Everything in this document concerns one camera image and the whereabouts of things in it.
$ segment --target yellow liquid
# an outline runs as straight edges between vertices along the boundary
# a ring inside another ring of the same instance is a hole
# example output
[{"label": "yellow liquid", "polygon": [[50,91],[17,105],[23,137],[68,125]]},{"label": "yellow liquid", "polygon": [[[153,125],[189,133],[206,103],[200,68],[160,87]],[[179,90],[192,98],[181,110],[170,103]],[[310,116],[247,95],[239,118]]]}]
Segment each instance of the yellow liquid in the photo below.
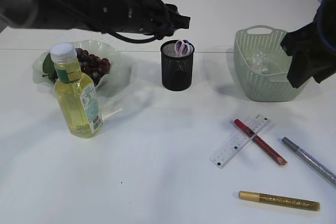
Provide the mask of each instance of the yellow liquid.
[{"label": "yellow liquid", "polygon": [[70,80],[69,82],[62,82],[59,78],[55,83],[56,97],[70,132],[82,138],[93,137],[100,130],[102,123],[92,133],[80,99],[83,90],[88,85],[93,85],[92,79],[81,72],[78,60],[64,65],[55,64],[55,68],[66,70]]}]

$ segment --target red marker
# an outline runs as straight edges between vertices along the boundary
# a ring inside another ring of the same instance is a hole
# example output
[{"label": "red marker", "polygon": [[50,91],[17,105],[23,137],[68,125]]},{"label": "red marker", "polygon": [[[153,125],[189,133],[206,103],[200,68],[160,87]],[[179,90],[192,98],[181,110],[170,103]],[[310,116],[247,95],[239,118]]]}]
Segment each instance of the red marker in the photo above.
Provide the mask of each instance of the red marker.
[{"label": "red marker", "polygon": [[[242,121],[239,119],[235,120],[235,124],[249,137],[252,137],[255,133],[249,127],[247,127]],[[287,161],[281,157],[276,151],[272,149],[264,140],[262,140],[259,136],[255,136],[252,139],[264,152],[266,152],[275,162],[279,165],[286,165]]]}]

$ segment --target green leaf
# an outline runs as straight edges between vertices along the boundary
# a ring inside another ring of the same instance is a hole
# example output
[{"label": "green leaf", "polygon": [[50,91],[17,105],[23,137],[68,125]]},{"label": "green leaf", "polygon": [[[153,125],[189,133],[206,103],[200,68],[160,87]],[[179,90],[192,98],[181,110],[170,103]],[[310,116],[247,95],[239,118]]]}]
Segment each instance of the green leaf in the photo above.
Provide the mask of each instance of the green leaf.
[{"label": "green leaf", "polygon": [[45,60],[43,62],[42,71],[43,71],[43,73],[50,74],[50,75],[54,74],[55,71],[56,71],[54,63],[51,60],[50,53],[47,54],[47,57],[45,58]]},{"label": "green leaf", "polygon": [[55,78],[53,78],[53,77],[50,77],[50,76],[49,76],[48,79],[49,79],[50,81],[52,81],[53,83],[56,82]]}]

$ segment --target basket handle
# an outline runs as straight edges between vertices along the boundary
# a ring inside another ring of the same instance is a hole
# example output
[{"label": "basket handle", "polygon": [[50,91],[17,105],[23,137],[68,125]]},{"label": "basket handle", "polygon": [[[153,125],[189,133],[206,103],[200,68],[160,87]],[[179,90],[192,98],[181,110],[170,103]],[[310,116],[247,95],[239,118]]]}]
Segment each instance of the basket handle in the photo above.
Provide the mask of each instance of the basket handle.
[{"label": "basket handle", "polygon": [[254,29],[258,29],[258,28],[263,28],[263,29],[270,30],[271,32],[267,33],[267,34],[271,34],[276,30],[276,29],[274,29],[270,26],[257,25],[257,26],[252,26],[252,27],[249,27],[249,28],[245,29],[245,32],[248,34],[249,31],[254,30]]}]

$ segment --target white bottle cap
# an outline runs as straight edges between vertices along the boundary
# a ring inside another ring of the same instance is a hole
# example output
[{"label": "white bottle cap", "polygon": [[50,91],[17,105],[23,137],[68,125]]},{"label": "white bottle cap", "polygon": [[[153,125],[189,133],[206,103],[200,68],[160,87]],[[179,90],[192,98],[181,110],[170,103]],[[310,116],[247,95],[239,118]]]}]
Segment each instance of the white bottle cap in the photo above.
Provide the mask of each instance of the white bottle cap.
[{"label": "white bottle cap", "polygon": [[68,64],[77,59],[76,49],[71,43],[54,45],[50,50],[50,56],[56,64]]}]

